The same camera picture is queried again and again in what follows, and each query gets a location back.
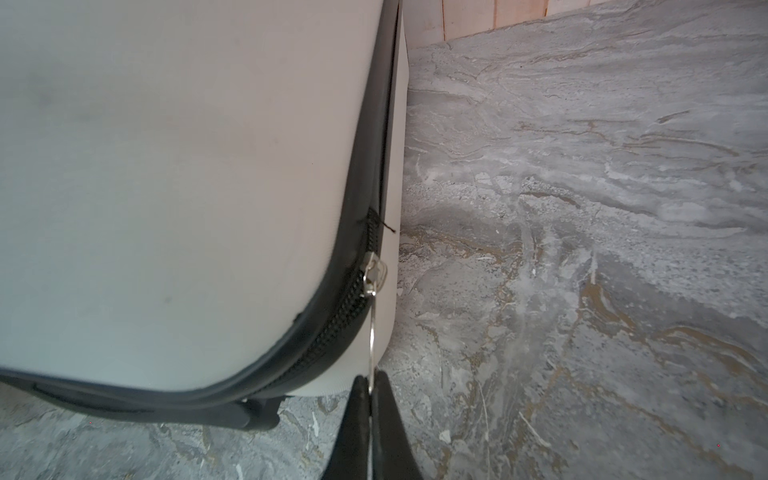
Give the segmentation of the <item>white and black suitcase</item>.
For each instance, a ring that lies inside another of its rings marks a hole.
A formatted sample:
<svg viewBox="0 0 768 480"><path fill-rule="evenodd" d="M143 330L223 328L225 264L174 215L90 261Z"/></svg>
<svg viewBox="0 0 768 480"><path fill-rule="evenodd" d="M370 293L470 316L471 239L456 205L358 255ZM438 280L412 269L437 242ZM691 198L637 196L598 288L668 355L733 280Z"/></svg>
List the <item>white and black suitcase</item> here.
<svg viewBox="0 0 768 480"><path fill-rule="evenodd" d="M1 381L263 431L394 320L398 1L5 1Z"/></svg>

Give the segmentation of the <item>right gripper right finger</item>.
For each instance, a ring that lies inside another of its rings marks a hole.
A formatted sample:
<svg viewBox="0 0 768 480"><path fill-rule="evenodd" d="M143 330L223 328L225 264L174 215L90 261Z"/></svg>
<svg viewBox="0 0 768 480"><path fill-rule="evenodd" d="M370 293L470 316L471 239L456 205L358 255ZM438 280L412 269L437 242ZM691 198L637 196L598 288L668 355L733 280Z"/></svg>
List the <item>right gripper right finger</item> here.
<svg viewBox="0 0 768 480"><path fill-rule="evenodd" d="M389 377L383 370L375 372L370 400L373 479L423 480Z"/></svg>

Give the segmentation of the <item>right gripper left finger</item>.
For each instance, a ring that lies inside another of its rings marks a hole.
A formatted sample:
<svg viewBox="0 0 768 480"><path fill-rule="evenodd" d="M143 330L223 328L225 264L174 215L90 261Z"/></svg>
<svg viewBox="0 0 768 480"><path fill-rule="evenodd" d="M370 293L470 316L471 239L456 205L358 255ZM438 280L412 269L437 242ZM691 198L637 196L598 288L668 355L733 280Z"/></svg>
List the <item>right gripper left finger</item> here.
<svg viewBox="0 0 768 480"><path fill-rule="evenodd" d="M368 380L357 376L322 480L366 480L370 442Z"/></svg>

